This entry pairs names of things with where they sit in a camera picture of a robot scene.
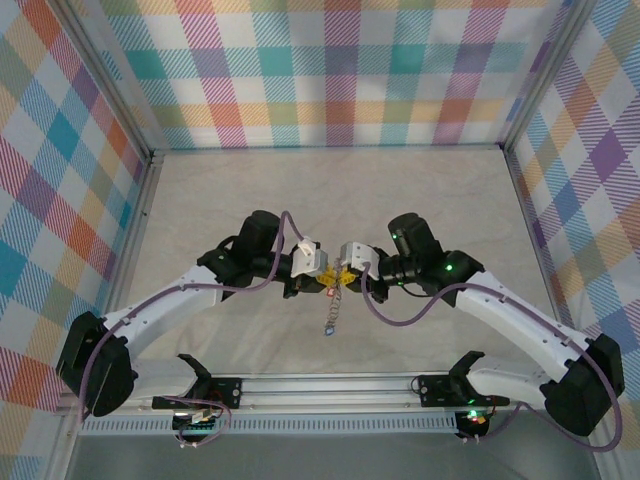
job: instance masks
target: white robotic arm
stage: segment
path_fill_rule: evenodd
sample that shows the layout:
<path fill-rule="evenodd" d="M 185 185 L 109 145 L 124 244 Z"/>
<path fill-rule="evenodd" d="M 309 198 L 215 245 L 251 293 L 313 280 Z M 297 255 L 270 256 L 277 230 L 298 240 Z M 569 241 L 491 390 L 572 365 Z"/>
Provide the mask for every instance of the white robotic arm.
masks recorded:
<path fill-rule="evenodd" d="M 282 255 L 279 264 L 274 266 L 270 249 L 277 223 L 278 218 L 267 212 L 254 212 L 240 234 L 233 238 L 231 248 L 220 245 L 207 252 L 198 259 L 197 266 L 162 291 L 109 313 L 103 319 L 90 313 L 78 317 L 58 363 L 60 377 L 78 394 L 93 346 L 126 319 L 125 325 L 104 344 L 91 369 L 86 407 L 94 415 L 102 416 L 128 399 L 161 396 L 203 399 L 203 395 L 211 392 L 211 375 L 192 357 L 142 360 L 138 356 L 165 332 L 233 294 L 217 286 L 246 288 L 254 277 L 265 278 L 267 272 L 275 268 L 273 280 L 284 284 L 284 298 L 299 292 L 322 291 L 326 284 L 317 277 L 328 271 L 328 256 L 319 244 L 308 238 L 300 240 L 291 254 Z M 394 219 L 389 230 L 399 255 L 390 257 L 379 248 L 357 242 L 343 246 L 343 265 L 352 277 L 359 277 L 347 284 L 347 288 L 362 292 L 364 287 L 366 299 L 371 294 L 379 303 L 387 299 L 390 286 L 408 283 L 420 285 L 431 296 L 460 282 L 498 291 L 502 297 L 466 288 L 446 293 L 442 298 L 496 329 L 535 362 L 517 365 L 487 357 L 482 352 L 469 352 L 449 372 L 452 403 L 443 406 L 466 405 L 485 397 L 505 397 L 504 400 L 525 401 L 535 408 L 546 408 L 558 423 L 574 433 L 590 433 L 610 407 L 610 401 L 580 353 L 565 342 L 571 339 L 582 350 L 589 351 L 620 395 L 624 382 L 618 345 L 604 335 L 590 340 L 555 322 L 509 291 L 468 255 L 442 251 L 426 222 L 417 215 Z M 564 336 L 555 336 L 505 299 L 525 305 Z M 129 319 L 130 312 L 137 313 Z"/>

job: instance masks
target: cable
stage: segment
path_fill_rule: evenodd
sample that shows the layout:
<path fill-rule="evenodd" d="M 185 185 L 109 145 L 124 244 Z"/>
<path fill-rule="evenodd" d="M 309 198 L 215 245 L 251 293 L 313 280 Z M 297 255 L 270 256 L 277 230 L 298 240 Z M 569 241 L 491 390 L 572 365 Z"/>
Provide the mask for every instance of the cable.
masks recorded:
<path fill-rule="evenodd" d="M 608 444 L 603 445 L 603 446 L 594 447 L 592 445 L 589 445 L 589 444 L 581 442 L 580 440 L 576 439 L 571 433 L 567 432 L 564 428 L 562 428 L 560 425 L 556 424 L 552 420 L 549 420 L 547 417 L 545 417 L 543 414 L 541 414 L 540 412 L 535 410 L 531 405 L 529 405 L 528 403 L 525 403 L 525 402 L 518 402 L 518 404 L 516 405 L 516 408 L 513 410 L 513 412 L 507 416 L 506 420 L 498 428 L 496 428 L 492 432 L 490 432 L 490 433 L 486 434 L 484 437 L 482 437 L 483 441 L 484 440 L 488 440 L 489 438 L 492 438 L 492 437 L 498 435 L 500 432 L 504 431 L 511 424 L 511 422 L 513 422 L 515 416 L 520 411 L 520 409 L 522 409 L 524 407 L 527 410 L 533 412 L 535 415 L 537 415 L 540 418 L 542 418 L 545 422 L 547 422 L 549 425 L 554 427 L 556 430 L 558 430 L 562 435 L 567 437 L 569 440 L 571 440 L 572 442 L 576 443 L 577 445 L 579 445 L 579 446 L 581 446 L 581 447 L 583 447 L 583 448 L 585 448 L 585 449 L 587 449 L 587 450 L 589 450 L 591 452 L 598 452 L 598 453 L 609 452 L 609 451 L 613 450 L 614 448 L 616 448 L 616 446 L 620 443 L 620 440 L 622 439 L 622 428 L 623 428 L 623 426 L 622 426 L 622 411 L 620 409 L 620 403 L 618 402 L 618 398 L 616 397 L 616 394 L 613 391 L 613 387 L 609 383 L 609 379 L 607 379 L 607 376 L 602 371 L 600 366 L 596 363 L 596 361 L 591 357 L 591 355 L 589 355 L 582 347 L 580 347 L 576 342 L 574 342 L 572 338 L 570 338 L 569 336 L 565 335 L 561 330 L 559 330 L 558 328 L 556 328 L 553 325 L 551 325 L 549 322 L 547 322 L 544 318 L 542 318 L 536 312 L 532 311 L 531 309 L 527 308 L 526 306 L 522 305 L 521 303 L 515 301 L 512 298 L 504 296 L 501 292 L 498 292 L 497 290 L 494 290 L 492 288 L 485 287 L 483 285 L 476 285 L 476 284 L 473 284 L 473 283 L 454 283 L 452 285 L 449 285 L 449 286 L 443 288 L 436 295 L 434 295 L 433 298 L 427 303 L 427 305 L 425 305 L 422 308 L 422 310 L 420 310 L 415 316 L 413 316 L 409 320 L 398 322 L 398 321 L 391 320 L 390 318 L 386 317 L 384 314 L 379 312 L 376 309 L 376 307 L 373 305 L 373 302 L 369 298 L 369 292 L 367 290 L 367 281 L 366 281 L 367 277 L 369 275 L 369 269 L 371 268 L 371 264 L 366 262 L 366 263 L 364 263 L 364 267 L 365 267 L 365 269 L 364 269 L 364 272 L 362 273 L 362 279 L 360 281 L 360 285 L 361 285 L 361 288 L 362 288 L 362 295 L 364 297 L 364 301 L 365 301 L 367 307 L 369 308 L 369 310 L 371 311 L 371 313 L 373 313 L 373 315 L 375 315 L 378 319 L 380 319 L 381 321 L 383 321 L 387 325 L 391 325 L 393 327 L 406 327 L 406 326 L 409 326 L 409 325 L 413 325 L 418 320 L 420 320 L 422 317 L 424 317 L 426 315 L 426 313 L 431 309 L 431 307 L 433 307 L 433 305 L 438 300 L 440 300 L 444 295 L 446 295 L 449 292 L 453 292 L 455 290 L 462 290 L 462 289 L 467 289 L 468 288 L 468 289 L 471 289 L 471 290 L 477 290 L 477 291 L 486 293 L 487 295 L 491 295 L 492 297 L 500 298 L 504 303 L 506 303 L 506 304 L 512 306 L 513 308 L 515 308 L 516 310 L 519 310 L 520 312 L 524 313 L 529 318 L 531 318 L 531 320 L 536 322 L 538 325 L 540 325 L 541 327 L 545 328 L 546 330 L 548 330 L 549 332 L 554 334 L 556 337 L 560 338 L 562 340 L 562 342 L 565 343 L 566 345 L 568 345 L 573 351 L 575 351 L 576 353 L 580 354 L 580 356 L 585 359 L 585 361 L 589 364 L 589 366 L 596 373 L 596 375 L 600 379 L 600 382 L 602 382 L 602 385 L 603 385 L 605 391 L 607 392 L 607 395 L 609 396 L 609 399 L 611 400 L 611 407 L 613 408 L 613 414 L 614 414 L 614 417 L 615 417 L 616 430 L 615 430 L 615 434 L 613 436 L 613 439 Z"/>
<path fill-rule="evenodd" d="M 213 283 L 189 283 L 189 284 L 185 284 L 182 287 L 176 285 L 173 287 L 169 287 L 166 290 L 162 290 L 156 293 L 155 295 L 153 295 L 152 297 L 146 299 L 145 301 L 140 303 L 138 306 L 136 306 L 133 310 L 131 310 L 126 316 L 118 320 L 118 322 L 116 322 L 116 324 L 104 334 L 104 336 L 98 341 L 98 343 L 96 343 L 96 346 L 91 352 L 91 355 L 89 355 L 87 364 L 84 368 L 84 372 L 82 373 L 82 380 L 80 381 L 80 392 L 78 393 L 78 402 L 80 405 L 80 408 L 78 409 L 78 425 L 82 425 L 82 422 L 84 421 L 84 418 L 85 418 L 84 408 L 86 404 L 87 386 L 89 384 L 89 376 L 91 373 L 91 369 L 93 368 L 93 365 L 95 364 L 96 359 L 98 358 L 98 354 L 100 353 L 100 350 L 105 345 L 105 343 L 107 343 L 109 338 L 113 336 L 115 332 L 117 332 L 120 328 L 122 328 L 124 325 L 129 323 L 129 321 L 133 320 L 136 317 L 136 315 L 138 315 L 138 313 L 140 313 L 142 310 L 144 310 L 148 306 L 154 304 L 161 298 L 164 298 L 167 295 L 170 295 L 171 293 L 182 291 L 183 289 L 188 290 L 193 288 L 208 288 L 211 290 L 222 290 L 225 292 L 233 292 L 233 293 L 248 293 L 248 292 L 257 292 L 259 290 L 262 290 L 267 285 L 269 285 L 269 283 L 271 283 L 271 281 L 276 276 L 276 272 L 278 270 L 278 265 L 280 263 L 280 256 L 282 255 L 282 249 L 284 248 L 285 220 L 289 221 L 289 225 L 291 226 L 291 229 L 293 230 L 298 240 L 299 241 L 304 240 L 304 237 L 300 233 L 300 230 L 298 230 L 298 227 L 296 226 L 295 222 L 293 221 L 293 218 L 291 217 L 291 213 L 289 213 L 289 211 L 287 210 L 283 211 L 282 215 L 280 216 L 280 225 L 278 227 L 278 235 L 276 237 L 277 246 L 276 246 L 276 255 L 275 255 L 275 258 L 273 259 L 273 266 L 271 267 L 271 271 L 269 272 L 269 275 L 267 275 L 267 278 L 265 278 L 264 281 L 262 281 L 258 285 L 254 285 L 252 287 L 246 287 L 246 288 L 228 287 L 226 285 L 219 285 L 219 284 L 213 284 Z"/>
<path fill-rule="evenodd" d="M 411 295 L 412 297 L 416 297 L 416 298 L 429 298 L 429 295 L 420 295 L 419 293 L 413 293 L 411 290 L 409 290 L 407 287 L 405 287 L 404 285 L 400 285 L 400 288 L 403 289 L 406 293 L 408 293 L 409 295 Z"/>
<path fill-rule="evenodd" d="M 496 396 L 492 395 L 491 399 L 493 400 L 493 409 L 491 410 L 491 414 L 489 415 L 489 418 L 493 417 L 496 414 L 496 409 L 498 408 L 498 400 Z"/>
<path fill-rule="evenodd" d="M 227 245 L 229 245 L 231 242 L 233 242 L 236 238 L 238 238 L 237 235 L 231 235 L 225 238 L 223 241 L 221 241 L 216 248 L 224 248 Z"/>
<path fill-rule="evenodd" d="M 409 384 L 409 388 L 410 388 L 410 389 L 411 389 L 411 391 L 412 391 L 413 393 L 415 393 L 416 395 L 420 395 L 420 392 L 419 392 L 418 390 L 416 390 L 416 389 L 415 389 L 415 387 L 413 386 L 413 382 L 415 382 L 415 381 L 418 379 L 418 377 L 419 377 L 419 376 L 420 376 L 420 375 L 416 375 L 415 377 L 413 377 L 413 380 L 411 380 L 411 383 Z"/>
<path fill-rule="evenodd" d="M 220 430 L 218 430 L 214 434 L 211 434 L 211 435 L 207 436 L 205 439 L 200 440 L 199 442 L 187 442 L 184 439 L 184 437 L 182 436 L 182 432 L 184 431 L 184 427 L 178 429 L 178 441 L 180 442 L 180 445 L 182 445 L 182 446 L 189 446 L 189 447 L 194 447 L 194 448 L 195 447 L 201 447 L 202 445 L 206 445 L 207 443 L 213 442 L 216 438 L 218 438 L 224 432 L 229 430 L 229 428 L 231 428 L 231 409 L 229 407 L 227 407 L 224 403 L 214 402 L 213 400 L 201 400 L 201 399 L 191 399 L 191 398 L 181 398 L 181 397 L 171 397 L 171 396 L 162 397 L 162 398 L 166 398 L 167 400 L 173 401 L 173 402 L 194 403 L 194 404 L 197 404 L 197 405 L 210 405 L 212 407 L 221 408 L 227 414 L 227 421 L 224 423 L 224 425 L 222 425 Z"/>

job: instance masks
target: cable clip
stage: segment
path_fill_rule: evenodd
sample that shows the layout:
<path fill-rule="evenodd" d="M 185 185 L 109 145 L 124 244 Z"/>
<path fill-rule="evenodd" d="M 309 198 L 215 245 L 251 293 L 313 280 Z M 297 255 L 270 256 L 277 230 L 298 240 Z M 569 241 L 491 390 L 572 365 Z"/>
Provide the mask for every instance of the cable clip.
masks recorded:
<path fill-rule="evenodd" d="M 316 251 L 316 244 L 313 243 L 309 237 L 305 236 L 304 240 L 298 242 L 298 248 L 302 250 L 305 257 L 310 257 Z"/>

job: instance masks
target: small chain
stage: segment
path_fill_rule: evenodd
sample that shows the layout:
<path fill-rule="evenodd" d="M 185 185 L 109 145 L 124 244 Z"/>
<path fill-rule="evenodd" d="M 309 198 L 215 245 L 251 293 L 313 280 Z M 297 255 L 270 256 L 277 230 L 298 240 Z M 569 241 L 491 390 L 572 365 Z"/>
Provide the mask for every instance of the small chain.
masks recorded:
<path fill-rule="evenodd" d="M 340 285 L 340 272 L 342 271 L 342 261 L 340 258 L 336 258 L 333 264 L 333 270 L 336 274 L 336 281 L 333 284 L 333 297 L 331 298 L 331 304 L 329 305 L 329 315 L 327 315 L 327 322 L 324 324 L 325 336 L 331 336 L 336 332 L 336 321 L 340 316 L 340 304 L 342 303 L 342 288 Z"/>

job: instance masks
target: colorful checkered pattern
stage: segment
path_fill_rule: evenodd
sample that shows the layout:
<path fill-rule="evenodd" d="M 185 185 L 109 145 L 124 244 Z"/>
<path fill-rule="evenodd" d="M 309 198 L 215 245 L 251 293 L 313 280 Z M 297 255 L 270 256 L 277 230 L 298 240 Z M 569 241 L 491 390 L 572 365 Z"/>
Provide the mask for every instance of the colorful checkered pattern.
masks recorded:
<path fill-rule="evenodd" d="M 0 478 L 31 479 L 65 329 L 105 303 L 143 162 L 45 0 L 2 1 L 0 59 Z"/>
<path fill-rule="evenodd" d="M 143 128 L 193 149 L 496 143 L 572 2 L 73 3 Z"/>
<path fill-rule="evenodd" d="M 640 466 L 640 0 L 600 0 L 514 168 L 563 320 L 615 338 Z"/>

